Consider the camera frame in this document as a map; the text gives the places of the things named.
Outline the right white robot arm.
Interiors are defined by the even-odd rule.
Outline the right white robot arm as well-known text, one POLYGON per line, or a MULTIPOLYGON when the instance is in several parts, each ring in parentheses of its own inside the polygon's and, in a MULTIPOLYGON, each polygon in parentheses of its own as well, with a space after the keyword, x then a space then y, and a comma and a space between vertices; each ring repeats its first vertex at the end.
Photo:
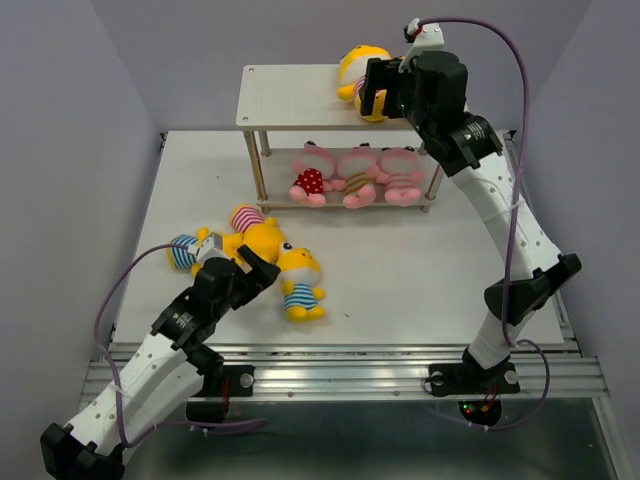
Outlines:
POLYGON ((383 113, 405 119, 427 153, 466 196, 504 262, 504 276, 484 292, 485 320, 460 366, 463 384, 482 390, 496 378, 514 339, 531 317, 581 269, 549 239, 520 192, 491 124, 465 109, 468 71, 445 51, 410 61, 368 62, 360 111, 371 113, 384 91, 383 113))

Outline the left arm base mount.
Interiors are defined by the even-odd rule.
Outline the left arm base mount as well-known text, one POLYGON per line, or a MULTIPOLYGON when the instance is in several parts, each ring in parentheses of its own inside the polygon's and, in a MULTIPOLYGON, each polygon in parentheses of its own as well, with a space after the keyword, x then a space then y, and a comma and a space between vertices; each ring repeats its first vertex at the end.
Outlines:
POLYGON ((253 395, 253 365, 223 365, 204 375, 203 385, 195 398, 247 398, 253 395))

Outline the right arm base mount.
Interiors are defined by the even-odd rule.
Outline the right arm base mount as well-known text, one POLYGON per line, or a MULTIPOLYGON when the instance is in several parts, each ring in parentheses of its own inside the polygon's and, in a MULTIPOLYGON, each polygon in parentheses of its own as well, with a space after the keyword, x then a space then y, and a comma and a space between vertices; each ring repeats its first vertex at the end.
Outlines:
POLYGON ((510 362, 488 370, 470 363, 432 364, 422 387, 435 397, 455 395, 467 398, 495 392, 518 394, 521 391, 515 366, 510 362))

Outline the pink toy yellow striped shirt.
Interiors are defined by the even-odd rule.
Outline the pink toy yellow striped shirt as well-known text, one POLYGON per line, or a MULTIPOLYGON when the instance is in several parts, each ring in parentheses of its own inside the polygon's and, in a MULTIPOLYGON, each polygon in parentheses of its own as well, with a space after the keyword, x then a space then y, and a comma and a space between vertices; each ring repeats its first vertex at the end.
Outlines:
POLYGON ((375 178, 378 174, 377 154, 369 143, 362 143, 339 159, 331 185, 344 193, 345 208, 359 209, 375 201, 375 178))

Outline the pink toy red polka shirt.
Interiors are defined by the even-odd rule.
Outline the pink toy red polka shirt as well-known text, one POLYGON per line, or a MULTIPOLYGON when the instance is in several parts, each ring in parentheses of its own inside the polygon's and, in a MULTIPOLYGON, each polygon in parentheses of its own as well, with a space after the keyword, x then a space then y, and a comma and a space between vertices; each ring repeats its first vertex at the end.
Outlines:
POLYGON ((336 170, 333 154, 313 141, 307 141, 291 164, 297 175, 289 189, 291 199, 303 206, 326 205, 326 192, 333 190, 330 181, 336 170))

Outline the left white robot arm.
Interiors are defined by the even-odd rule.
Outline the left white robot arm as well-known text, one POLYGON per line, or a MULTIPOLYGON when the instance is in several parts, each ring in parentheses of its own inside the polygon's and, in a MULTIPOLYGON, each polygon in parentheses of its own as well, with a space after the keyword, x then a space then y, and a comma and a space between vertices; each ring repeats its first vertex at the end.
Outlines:
POLYGON ((167 424, 197 393, 226 393, 223 357, 207 346, 223 316, 276 282, 279 268, 248 246, 242 264, 218 249, 205 258, 190 287, 160 313, 138 350, 81 412, 53 423, 40 437, 46 472, 55 479, 120 479, 124 452, 167 424))

